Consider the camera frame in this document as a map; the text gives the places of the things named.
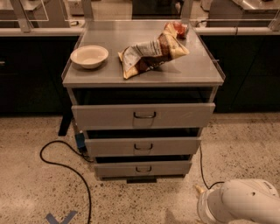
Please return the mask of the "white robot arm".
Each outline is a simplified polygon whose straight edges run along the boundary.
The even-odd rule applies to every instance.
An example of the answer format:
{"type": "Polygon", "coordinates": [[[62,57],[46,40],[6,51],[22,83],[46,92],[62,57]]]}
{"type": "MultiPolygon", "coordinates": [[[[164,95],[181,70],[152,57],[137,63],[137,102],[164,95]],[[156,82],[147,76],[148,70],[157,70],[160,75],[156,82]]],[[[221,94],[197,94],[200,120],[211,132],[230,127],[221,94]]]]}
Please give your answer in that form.
{"type": "Polygon", "coordinates": [[[264,179],[231,179],[219,189],[196,185],[197,213],[203,224],[229,224],[247,220],[256,224],[280,224],[280,197],[264,179]]]}

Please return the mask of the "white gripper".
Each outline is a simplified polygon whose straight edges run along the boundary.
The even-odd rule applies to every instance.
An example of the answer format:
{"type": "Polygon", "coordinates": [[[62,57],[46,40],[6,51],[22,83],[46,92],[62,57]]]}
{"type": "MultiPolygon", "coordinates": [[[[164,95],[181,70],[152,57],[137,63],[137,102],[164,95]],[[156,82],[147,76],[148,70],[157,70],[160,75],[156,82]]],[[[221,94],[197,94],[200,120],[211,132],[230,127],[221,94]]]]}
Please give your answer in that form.
{"type": "Polygon", "coordinates": [[[223,203],[222,190],[206,190],[200,186],[194,186],[197,194],[200,194],[197,212],[204,224],[226,224],[227,215],[223,203]]]}

